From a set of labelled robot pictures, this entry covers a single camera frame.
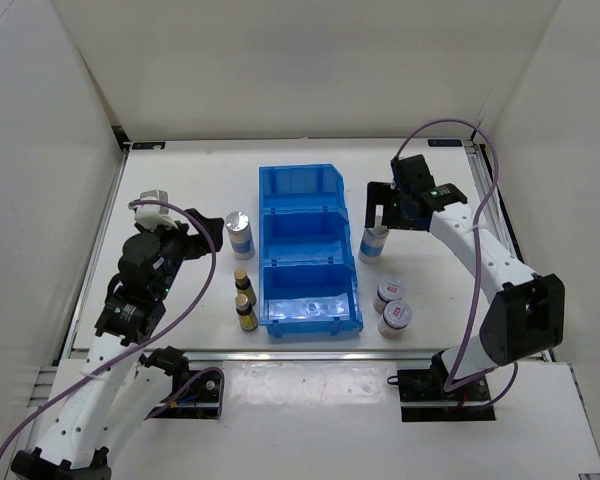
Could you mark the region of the silver-lid blue-label bottle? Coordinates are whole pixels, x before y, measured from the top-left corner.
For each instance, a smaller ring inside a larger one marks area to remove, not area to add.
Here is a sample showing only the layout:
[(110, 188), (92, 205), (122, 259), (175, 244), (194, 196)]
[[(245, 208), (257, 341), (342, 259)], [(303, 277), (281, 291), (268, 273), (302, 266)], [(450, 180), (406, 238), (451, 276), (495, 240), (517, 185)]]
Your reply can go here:
[(255, 255), (255, 246), (248, 215), (242, 211), (230, 212), (225, 219), (225, 228), (235, 257), (248, 260)]
[(358, 258), (366, 264), (377, 262), (383, 252), (388, 236), (389, 229), (383, 225), (365, 228), (359, 246)]

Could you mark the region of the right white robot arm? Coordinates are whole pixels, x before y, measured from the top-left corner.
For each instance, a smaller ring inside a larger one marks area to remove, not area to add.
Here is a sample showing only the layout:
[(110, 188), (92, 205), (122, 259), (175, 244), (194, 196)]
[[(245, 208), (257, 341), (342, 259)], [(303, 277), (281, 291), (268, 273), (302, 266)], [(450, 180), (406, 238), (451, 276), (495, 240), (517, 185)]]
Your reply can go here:
[(479, 225), (454, 184), (437, 184), (422, 155), (394, 158), (390, 182), (366, 189), (365, 225), (423, 231), (442, 242), (474, 278), (467, 326), (459, 345), (432, 360), (429, 387), (450, 400), (466, 385), (500, 367), (560, 345), (564, 339), (565, 286), (513, 256)]

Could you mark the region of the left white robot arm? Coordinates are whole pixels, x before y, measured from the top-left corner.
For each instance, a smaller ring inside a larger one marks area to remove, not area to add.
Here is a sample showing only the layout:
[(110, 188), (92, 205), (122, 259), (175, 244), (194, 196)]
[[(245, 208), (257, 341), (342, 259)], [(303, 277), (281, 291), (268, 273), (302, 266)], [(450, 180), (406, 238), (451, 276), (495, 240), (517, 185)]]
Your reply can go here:
[(156, 328), (182, 264), (217, 255), (224, 221), (195, 209), (174, 221), (172, 206), (161, 200), (136, 200), (131, 207), (137, 232), (123, 244), (81, 377), (49, 400), (61, 406), (53, 424), (13, 458), (10, 469), (19, 479), (110, 478), (141, 424), (188, 392), (182, 351), (144, 351), (162, 335)]

